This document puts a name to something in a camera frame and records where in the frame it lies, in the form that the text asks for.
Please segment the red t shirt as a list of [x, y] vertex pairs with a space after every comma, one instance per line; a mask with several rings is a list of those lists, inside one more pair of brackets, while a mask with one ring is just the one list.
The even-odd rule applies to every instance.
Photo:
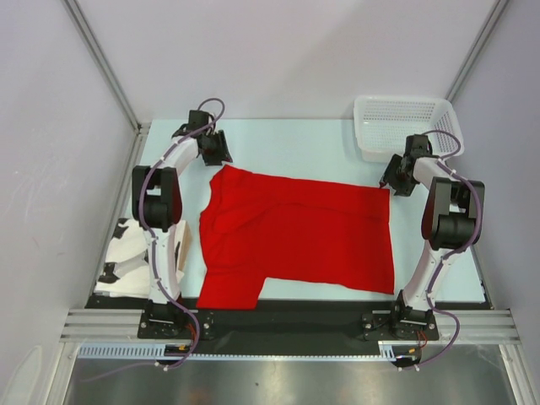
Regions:
[[209, 185], [197, 308], [253, 310], [269, 278], [393, 294], [388, 190], [230, 165]]

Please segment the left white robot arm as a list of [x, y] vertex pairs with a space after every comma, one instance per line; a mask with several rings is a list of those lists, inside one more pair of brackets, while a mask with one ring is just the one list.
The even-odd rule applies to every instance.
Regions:
[[186, 327], [176, 264], [176, 229], [183, 209], [179, 175], [198, 158], [210, 166], [232, 161], [224, 132], [216, 128], [219, 118], [200, 108], [189, 111], [187, 123], [173, 133], [157, 162], [132, 170], [132, 215], [147, 241], [150, 272], [144, 323], [157, 325], [171, 338]]

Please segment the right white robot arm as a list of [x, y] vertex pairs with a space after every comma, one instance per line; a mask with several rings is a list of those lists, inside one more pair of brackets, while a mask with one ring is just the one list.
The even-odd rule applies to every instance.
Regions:
[[418, 185], [428, 191], [421, 222], [424, 249], [389, 317], [390, 330], [398, 338], [410, 338], [433, 322], [440, 282], [455, 259], [478, 242], [483, 226], [485, 185], [462, 177], [446, 164], [462, 151], [462, 144], [447, 131], [438, 133], [454, 141], [450, 153], [435, 154], [430, 131], [409, 135], [403, 154], [391, 157], [380, 180], [380, 186], [397, 197], [411, 196]]

